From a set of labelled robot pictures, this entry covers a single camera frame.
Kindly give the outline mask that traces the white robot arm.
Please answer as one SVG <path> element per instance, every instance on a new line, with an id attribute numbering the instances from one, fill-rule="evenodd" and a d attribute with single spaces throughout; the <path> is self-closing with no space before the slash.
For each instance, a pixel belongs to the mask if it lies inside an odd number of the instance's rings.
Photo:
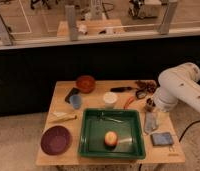
<path id="1" fill-rule="evenodd" d="M 158 77 L 159 87 L 153 101 L 162 111 L 171 111 L 179 100 L 200 113 L 200 69 L 191 62 L 162 71 Z"/>

